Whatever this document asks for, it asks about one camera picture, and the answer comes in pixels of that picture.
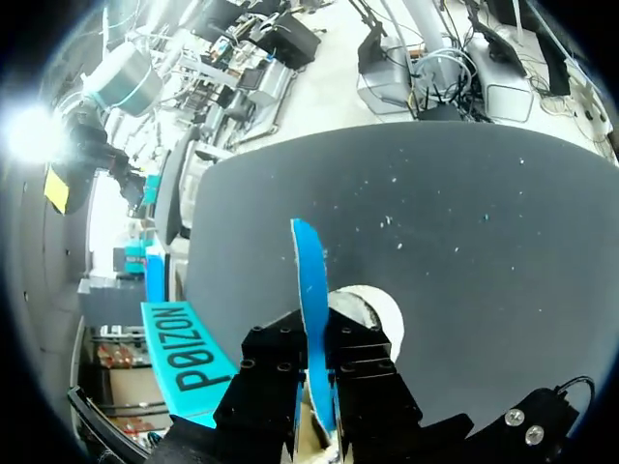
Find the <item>dark gray table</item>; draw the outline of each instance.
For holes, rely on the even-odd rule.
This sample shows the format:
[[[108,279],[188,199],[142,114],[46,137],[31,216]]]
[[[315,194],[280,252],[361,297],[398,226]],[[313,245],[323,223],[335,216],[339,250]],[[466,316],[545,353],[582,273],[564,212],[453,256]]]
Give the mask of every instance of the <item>dark gray table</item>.
[[[425,423],[485,425],[537,387],[601,382],[614,358],[619,171],[570,143],[484,124],[337,130],[222,162],[198,196],[187,297],[234,361],[251,326],[298,307],[291,218],[320,233],[332,290],[398,302],[398,369]]]

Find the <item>yellow label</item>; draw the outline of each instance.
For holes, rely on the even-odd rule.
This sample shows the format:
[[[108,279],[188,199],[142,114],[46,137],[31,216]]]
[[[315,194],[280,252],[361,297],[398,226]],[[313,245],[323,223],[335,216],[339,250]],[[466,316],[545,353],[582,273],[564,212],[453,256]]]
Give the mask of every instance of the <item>yellow label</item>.
[[[44,195],[63,215],[67,210],[69,200],[69,187],[63,182],[58,174],[50,167],[47,169]]]

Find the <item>bolt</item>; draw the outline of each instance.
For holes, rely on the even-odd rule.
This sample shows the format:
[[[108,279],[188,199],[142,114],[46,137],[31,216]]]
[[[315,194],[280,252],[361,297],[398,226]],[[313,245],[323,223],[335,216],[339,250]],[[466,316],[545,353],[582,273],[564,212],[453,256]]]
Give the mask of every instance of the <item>bolt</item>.
[[[544,429],[540,425],[531,425],[524,434],[524,443],[529,447],[535,447],[544,439]]]
[[[505,413],[505,423],[509,427],[518,427],[524,422],[524,413],[519,409],[510,409]]]
[[[254,366],[255,366],[255,361],[254,360],[242,360],[241,361],[241,368],[242,369],[251,369]]]

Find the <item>blue object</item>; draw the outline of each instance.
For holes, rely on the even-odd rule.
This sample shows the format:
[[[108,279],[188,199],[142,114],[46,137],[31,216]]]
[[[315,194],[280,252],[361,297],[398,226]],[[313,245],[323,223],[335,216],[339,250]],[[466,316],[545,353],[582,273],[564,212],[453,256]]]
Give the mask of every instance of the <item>blue object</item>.
[[[146,301],[162,303],[165,301],[165,259],[163,251],[157,252],[155,246],[149,246],[146,252]]]
[[[336,429],[333,391],[325,354],[325,330],[329,322],[329,288],[322,244],[306,222],[292,219],[297,253],[301,314],[308,339],[309,394],[318,422],[327,433]]]
[[[144,274],[146,248],[153,244],[152,239],[131,239],[125,245],[125,272]]]
[[[157,193],[159,191],[159,184],[162,180],[162,176],[149,175],[146,177],[146,183],[144,185],[144,198],[142,199],[143,205],[154,205],[157,201]]]
[[[146,346],[170,414],[215,428],[237,369],[187,302],[143,303]]]

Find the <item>white cable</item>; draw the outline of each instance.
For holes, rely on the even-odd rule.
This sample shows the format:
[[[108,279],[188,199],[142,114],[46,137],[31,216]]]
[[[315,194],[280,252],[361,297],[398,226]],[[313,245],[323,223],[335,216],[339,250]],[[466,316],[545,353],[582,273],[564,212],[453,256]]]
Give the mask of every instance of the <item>white cable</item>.
[[[467,92],[467,91],[471,88],[471,84],[472,84],[472,82],[473,82],[473,74],[470,72],[470,70],[468,69],[468,67],[466,66],[466,64],[465,64],[465,63],[462,63],[462,62],[461,62],[460,60],[458,60],[457,58],[455,58],[455,57],[453,57],[453,56],[451,56],[451,55],[448,55],[446,50],[448,50],[449,52],[454,52],[454,51],[455,51],[455,49],[454,49],[454,48],[447,48],[447,49],[440,49],[440,50],[436,50],[436,51],[433,51],[433,52],[429,53],[428,55],[426,55],[426,56],[422,57],[422,58],[421,58],[421,59],[420,59],[420,60],[419,60],[419,61],[415,64],[415,67],[414,67],[414,72],[413,72],[413,73],[414,73],[415,75],[419,75],[419,74],[420,74],[420,75],[423,75],[423,72],[422,72],[423,67],[424,67],[424,65],[425,65],[425,64],[427,64],[430,60],[435,60],[435,59],[443,59],[443,60],[452,61],[452,62],[454,62],[454,63],[458,64],[458,65],[461,67],[461,69],[464,71],[464,76],[465,76],[465,79],[466,79],[466,80],[465,80],[465,83],[464,83],[464,85],[462,86],[462,88],[461,88],[461,89],[459,89],[459,91],[460,91],[461,93],[465,93],[465,92]],[[426,91],[427,91],[429,88],[430,88],[430,84],[429,84],[429,85],[426,85],[426,86],[423,86],[423,85],[420,85],[420,83],[419,83],[419,82],[416,82],[416,83],[415,83],[415,90],[416,90],[416,91],[418,91],[421,95],[424,95],[424,94],[426,93]],[[428,95],[428,97],[429,97],[431,100],[433,100],[433,101],[435,101],[435,102],[443,102],[443,101],[445,101],[445,100],[450,100],[450,99],[451,99],[451,98],[452,98],[452,97],[456,94],[456,92],[458,91],[458,89],[454,89],[454,91],[453,91],[451,94],[449,94],[449,93],[448,93],[448,92],[449,92],[449,88],[450,88],[450,87],[448,87],[448,88],[446,88],[446,89],[438,89],[438,94],[439,94],[438,96],[436,96],[436,94],[435,94],[435,93],[432,93],[432,92],[428,92],[428,93],[427,93],[427,95]]]
[[[450,48],[446,46],[445,48],[439,48],[438,50],[434,50],[430,54],[432,53],[440,53],[440,54],[455,53],[456,55],[461,56],[462,58],[464,58],[466,61],[468,61],[471,64],[474,70],[473,77],[477,75],[477,65],[475,65],[475,62],[471,60],[471,57],[468,56],[468,54],[463,50],[460,50],[458,48]]]

